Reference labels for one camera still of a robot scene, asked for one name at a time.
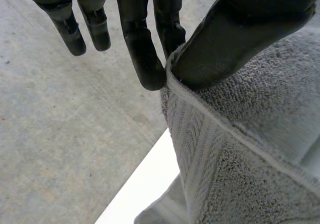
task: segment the black robotic finger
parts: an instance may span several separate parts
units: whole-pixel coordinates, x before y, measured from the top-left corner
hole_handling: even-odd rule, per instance
[[[84,39],[72,11],[72,0],[33,0],[51,18],[69,51],[80,56],[86,52]]]
[[[153,0],[156,29],[165,58],[186,42],[186,31],[180,25],[182,0]]]
[[[94,47],[106,51],[111,46],[107,16],[104,10],[106,0],[77,0],[89,30]]]
[[[147,90],[159,90],[166,83],[166,73],[147,28],[148,0],[117,0],[117,3],[124,40],[139,80]]]
[[[72,11],[72,2],[58,5],[37,4],[49,15],[71,54],[80,56],[86,53],[86,44]]]
[[[227,0],[217,0],[173,65],[173,74],[200,90],[230,77],[274,42],[302,28],[314,15],[306,11],[272,17],[249,17]]]

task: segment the concrete floor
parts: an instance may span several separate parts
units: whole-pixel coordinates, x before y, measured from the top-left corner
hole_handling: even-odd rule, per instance
[[[187,38],[215,0],[184,0]],[[144,90],[116,0],[111,49],[72,56],[30,0],[0,0],[0,223],[93,224],[166,129],[158,92]],[[148,25],[160,59],[152,2]]]

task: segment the white surface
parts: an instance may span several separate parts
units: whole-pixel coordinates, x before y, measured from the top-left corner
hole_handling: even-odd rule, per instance
[[[158,199],[180,170],[169,130],[165,130],[95,224],[132,224]]]

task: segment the terry cloth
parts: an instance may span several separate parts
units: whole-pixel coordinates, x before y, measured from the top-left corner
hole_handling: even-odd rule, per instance
[[[296,32],[201,91],[171,72],[181,49],[161,90],[180,175],[135,223],[320,223],[320,33]]]

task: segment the gray towel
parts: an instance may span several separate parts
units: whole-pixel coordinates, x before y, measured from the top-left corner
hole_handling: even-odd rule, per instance
[[[292,34],[197,92],[171,73],[180,50],[161,91],[180,177],[135,223],[320,223],[320,166],[306,161],[320,143],[320,33]]]

